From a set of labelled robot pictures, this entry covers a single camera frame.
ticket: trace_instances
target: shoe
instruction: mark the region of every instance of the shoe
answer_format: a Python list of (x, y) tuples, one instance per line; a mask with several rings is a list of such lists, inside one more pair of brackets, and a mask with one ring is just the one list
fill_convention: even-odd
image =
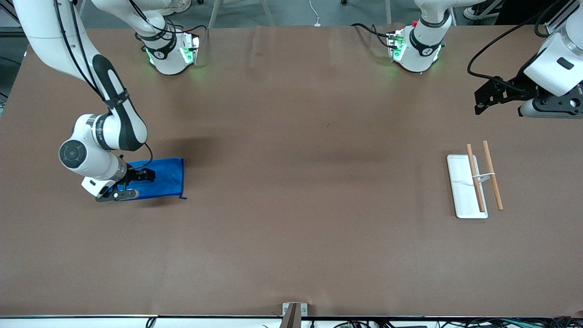
[(192, 4), (192, 0), (172, 0), (170, 1), (170, 5), (168, 8), (158, 9), (157, 11), (162, 16), (169, 16), (177, 12), (183, 12), (190, 8)]
[[(485, 6), (483, 4), (473, 5), (469, 8), (466, 8), (463, 11), (463, 16), (469, 20), (478, 20), (480, 15), (482, 15), (487, 8), (488, 6)], [(502, 9), (502, 4), (494, 7), (494, 9), (492, 9), (489, 13), (484, 15), (481, 19), (497, 17), (498, 14), (500, 13), (500, 9)]]

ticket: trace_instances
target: brown table surface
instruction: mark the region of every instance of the brown table surface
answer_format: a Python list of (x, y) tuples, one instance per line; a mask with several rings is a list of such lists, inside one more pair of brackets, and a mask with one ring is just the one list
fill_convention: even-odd
[[(149, 129), (185, 159), (177, 197), (96, 203), (57, 150), (105, 107), (29, 50), (0, 118), (1, 314), (558, 316), (583, 309), (583, 124), (473, 113), (472, 55), (508, 27), (454, 27), (423, 75), (352, 27), (213, 30), (204, 67), (147, 63), (91, 30)], [(515, 75), (531, 27), (477, 72)], [(487, 139), (505, 210), (455, 217), (445, 157)], [(146, 149), (126, 153), (145, 159)]]

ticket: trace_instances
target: wooden chopstick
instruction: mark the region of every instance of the wooden chopstick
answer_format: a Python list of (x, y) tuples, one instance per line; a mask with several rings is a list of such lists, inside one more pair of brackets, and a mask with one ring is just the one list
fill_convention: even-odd
[[(482, 141), (484, 146), (484, 153), (486, 153), (486, 163), (488, 165), (488, 173), (494, 173), (494, 165), (492, 165), (492, 158), (490, 157), (490, 149), (488, 148), (488, 142), (486, 140)], [(498, 180), (496, 180), (496, 175), (490, 175), (492, 180), (492, 189), (494, 189), (494, 198), (496, 199), (496, 207), (499, 211), (502, 211), (504, 207), (502, 206), (502, 198), (500, 197), (500, 190), (498, 189)]]
[(468, 150), (468, 159), (470, 161), (470, 169), (472, 170), (472, 180), (474, 183), (474, 190), (476, 192), (477, 204), (478, 204), (478, 207), (480, 208), (480, 212), (486, 212), (486, 207), (484, 206), (484, 199), (482, 199), (482, 189), (480, 189), (480, 182), (478, 181), (478, 178), (476, 177), (477, 171), (476, 171), (476, 164), (474, 163), (474, 160), (473, 160), (472, 145), (467, 144), (466, 149)]

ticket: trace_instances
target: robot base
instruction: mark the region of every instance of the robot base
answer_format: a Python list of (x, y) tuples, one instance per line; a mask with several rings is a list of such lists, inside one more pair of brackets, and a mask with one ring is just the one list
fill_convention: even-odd
[(199, 37), (193, 37), (189, 33), (177, 34), (177, 42), (167, 57), (163, 58), (164, 54), (154, 51), (150, 53), (146, 49), (146, 53), (150, 58), (150, 64), (154, 65), (156, 69), (165, 75), (175, 75), (182, 72), (189, 65), (196, 65), (196, 56), (198, 55), (198, 47), (200, 44)]
[(429, 56), (420, 55), (419, 51), (411, 45), (409, 36), (412, 30), (413, 26), (408, 25), (404, 29), (396, 31), (395, 34), (387, 37), (387, 44), (397, 47), (397, 49), (389, 48), (391, 61), (397, 62), (410, 72), (418, 73), (426, 71), (437, 60), (441, 46)]

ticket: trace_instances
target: chair leg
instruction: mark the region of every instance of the chair leg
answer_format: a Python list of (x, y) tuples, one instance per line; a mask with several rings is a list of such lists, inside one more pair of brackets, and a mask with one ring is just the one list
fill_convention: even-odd
[(263, 5), (263, 10), (265, 10), (265, 14), (267, 15), (267, 19), (269, 19), (269, 24), (271, 24), (271, 26), (275, 26), (275, 22), (273, 21), (273, 16), (271, 15), (271, 11), (269, 11), (269, 7), (267, 6), (267, 1), (261, 0), (261, 4)]
[(393, 22), (393, 17), (391, 15), (391, 0), (385, 0), (385, 6), (387, 7), (387, 25)]
[(223, 4), (224, 0), (215, 0), (215, 5), (213, 6), (213, 12), (210, 14), (210, 22), (209, 22), (209, 29), (213, 27), (215, 24), (215, 20), (217, 20), (217, 15), (219, 13), (219, 8)]

